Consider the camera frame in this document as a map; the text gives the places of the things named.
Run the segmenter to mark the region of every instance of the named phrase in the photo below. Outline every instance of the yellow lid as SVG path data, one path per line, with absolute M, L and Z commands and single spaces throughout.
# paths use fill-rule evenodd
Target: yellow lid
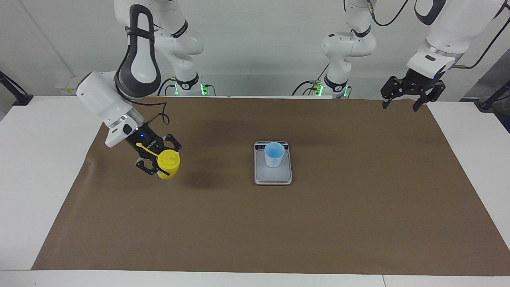
M 162 179 L 171 179 L 176 175 L 180 165 L 181 157 L 178 152 L 174 150 L 165 150 L 161 152 L 158 156 L 158 166 L 170 175 L 168 176 L 164 173 L 159 173 L 159 177 Z

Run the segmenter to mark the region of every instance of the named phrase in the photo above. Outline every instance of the brown mat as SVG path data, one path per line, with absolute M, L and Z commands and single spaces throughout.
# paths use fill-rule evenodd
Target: brown mat
M 168 101 L 172 124 L 152 128 L 182 143 L 179 174 L 144 174 L 101 128 L 34 270 L 510 275 L 510 251 L 427 107 Z M 290 144 L 290 186 L 254 184 L 257 140 Z

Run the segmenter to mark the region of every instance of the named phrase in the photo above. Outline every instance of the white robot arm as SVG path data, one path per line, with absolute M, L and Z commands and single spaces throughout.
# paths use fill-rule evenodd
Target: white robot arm
M 420 96 L 414 111 L 435 102 L 446 88 L 441 76 L 454 67 L 503 4 L 505 0 L 417 0 L 416 16 L 430 26 L 430 32 L 407 63 L 405 77 L 392 76 L 381 89 L 382 106 L 387 108 L 392 99 L 405 94 Z
M 202 94 L 190 55 L 203 51 L 203 41 L 188 27 L 177 0 L 115 0 L 115 15 L 125 25 L 126 55 L 117 71 L 87 75 L 77 87 L 78 97 L 109 128 L 108 147 L 126 140 L 139 154 L 138 168 L 170 179 L 179 169 L 181 145 L 171 134 L 157 136 L 132 104 L 160 87 L 155 50 L 171 62 L 179 94 Z M 144 159 L 150 160 L 151 168 Z
M 324 92 L 335 96 L 344 93 L 349 80 L 351 64 L 347 58 L 368 56 L 376 46 L 375 37 L 370 33 L 372 17 L 366 0 L 349 0 L 346 17 L 351 32 L 329 34 L 322 42 L 322 51 L 330 61 L 324 76 Z

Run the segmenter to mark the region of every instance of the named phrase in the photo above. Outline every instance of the digital scale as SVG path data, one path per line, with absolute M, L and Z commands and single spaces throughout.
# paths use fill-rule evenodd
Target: digital scale
M 285 141 L 276 141 L 284 146 L 285 152 L 282 162 L 276 168 L 266 164 L 264 148 L 271 141 L 257 141 L 254 145 L 255 183 L 258 185 L 289 185 L 292 183 L 292 168 L 290 164 L 289 144 Z

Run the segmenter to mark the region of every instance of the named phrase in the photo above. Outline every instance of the white wall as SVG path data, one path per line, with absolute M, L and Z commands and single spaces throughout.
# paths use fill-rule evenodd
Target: white wall
M 391 19 L 402 3 L 379 1 L 378 20 Z M 353 98 L 379 99 L 389 76 L 405 74 L 405 64 L 428 31 L 416 19 L 412 4 L 391 26 L 372 26 L 378 40 L 375 53 L 351 61 Z M 198 71 L 219 94 L 290 94 L 298 83 L 316 78 L 325 67 L 322 38 L 348 31 L 341 0 L 181 0 L 181 6 L 206 41 L 204 53 L 195 57 Z M 34 24 L 27 25 L 28 15 Z M 478 58 L 507 15 L 505 11 L 473 42 L 461 64 Z M 115 70 L 126 49 L 113 0 L 3 0 L 0 25 L 1 39 L 8 36 L 8 41 L 2 41 L 0 69 L 35 94 L 56 93 L 57 77 Z M 508 49 L 508 43 L 510 29 L 476 69 L 447 73 L 442 99 L 460 99 Z M 171 66 L 163 57 L 158 59 L 162 73 L 172 76 Z

